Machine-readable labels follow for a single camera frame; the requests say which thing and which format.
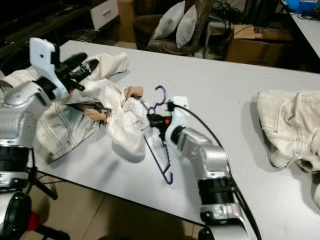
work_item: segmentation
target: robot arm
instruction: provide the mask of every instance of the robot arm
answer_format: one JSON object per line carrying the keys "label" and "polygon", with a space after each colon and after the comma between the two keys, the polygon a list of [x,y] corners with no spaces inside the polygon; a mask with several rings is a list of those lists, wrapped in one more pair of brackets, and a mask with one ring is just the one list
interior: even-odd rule
{"label": "robot arm", "polygon": [[189,159],[197,180],[202,203],[200,217],[206,224],[198,239],[249,240],[241,207],[234,199],[224,149],[194,129],[182,126],[172,132],[171,141]]}
{"label": "robot arm", "polygon": [[60,62],[59,53],[54,44],[31,38],[30,62],[41,77],[11,89],[0,101],[0,239],[17,239],[28,226],[31,199],[22,189],[30,181],[27,163],[38,119],[53,100],[63,99],[74,89],[83,91],[78,82],[99,63],[92,60],[73,72],[87,54]]}
{"label": "robot arm", "polygon": [[[158,114],[147,114],[151,127],[160,131],[160,138],[171,141],[177,150],[186,157],[193,168],[201,198],[200,217],[206,226],[199,232],[199,240],[249,240],[248,228],[243,218],[242,210],[247,215],[252,228],[260,240],[257,224],[247,206],[229,167],[225,150],[209,128],[197,117],[179,104],[185,104],[181,99],[167,103],[171,117]],[[200,132],[181,126],[185,114],[183,110],[197,118],[218,145]]]}

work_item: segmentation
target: desk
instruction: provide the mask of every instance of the desk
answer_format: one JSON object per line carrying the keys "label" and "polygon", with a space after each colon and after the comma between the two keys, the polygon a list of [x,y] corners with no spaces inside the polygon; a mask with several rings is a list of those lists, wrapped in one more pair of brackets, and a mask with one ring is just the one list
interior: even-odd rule
{"label": "desk", "polygon": [[300,19],[295,13],[290,15],[320,58],[320,21]]}
{"label": "desk", "polygon": [[[295,164],[282,170],[271,166],[257,112],[259,91],[318,90],[318,74],[77,41],[61,47],[61,60],[81,51],[89,56],[126,52],[127,71],[110,80],[120,88],[143,86],[143,98],[149,103],[156,102],[154,88],[159,84],[168,96],[188,97],[190,109],[224,146],[263,239],[319,239],[320,209],[312,200],[313,177]],[[71,183],[202,223],[198,188],[188,161],[172,154],[174,182],[169,186],[148,149],[144,161],[134,164],[117,156],[110,145],[111,139],[102,128],[50,164],[36,153],[36,164],[41,172]]]}

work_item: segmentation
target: hanger hook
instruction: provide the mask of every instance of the hanger hook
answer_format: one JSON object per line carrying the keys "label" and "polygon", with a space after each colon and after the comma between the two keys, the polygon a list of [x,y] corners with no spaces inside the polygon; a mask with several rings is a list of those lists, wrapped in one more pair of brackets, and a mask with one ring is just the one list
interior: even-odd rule
{"label": "hanger hook", "polygon": [[162,89],[162,91],[163,91],[163,100],[162,100],[162,102],[157,102],[153,107],[150,107],[148,109],[148,114],[150,114],[151,110],[153,110],[153,113],[156,114],[156,108],[158,106],[161,106],[161,105],[165,104],[165,101],[167,99],[167,92],[166,92],[165,88],[162,85],[159,85],[159,86],[157,86],[155,88],[155,90],[158,90],[158,89]]}

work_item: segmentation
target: blue object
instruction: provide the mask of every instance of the blue object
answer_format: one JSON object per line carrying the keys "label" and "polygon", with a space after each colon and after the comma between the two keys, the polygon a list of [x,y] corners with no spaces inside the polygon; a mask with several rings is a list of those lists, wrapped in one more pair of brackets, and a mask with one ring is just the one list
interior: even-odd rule
{"label": "blue object", "polygon": [[297,14],[311,13],[318,5],[318,1],[311,0],[285,0],[289,9],[293,10]]}

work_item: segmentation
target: brown armchair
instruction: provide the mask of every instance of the brown armchair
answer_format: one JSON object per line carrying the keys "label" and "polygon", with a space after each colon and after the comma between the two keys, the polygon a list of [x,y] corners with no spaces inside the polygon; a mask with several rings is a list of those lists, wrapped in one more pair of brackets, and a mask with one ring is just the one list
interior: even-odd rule
{"label": "brown armchair", "polygon": [[133,29],[138,49],[174,55],[188,55],[194,53],[213,7],[214,0],[185,1],[186,4],[184,12],[186,12],[192,5],[195,5],[197,21],[190,42],[181,48],[177,48],[174,33],[165,39],[153,39],[153,34],[163,14],[178,2],[181,2],[181,0],[135,0],[136,14],[139,12],[142,13],[143,11],[146,12],[146,10],[149,10],[148,13],[151,14],[137,16],[135,18]]}
{"label": "brown armchair", "polygon": [[181,0],[134,0],[136,17],[133,22],[136,47],[147,50],[151,36],[163,14]]}

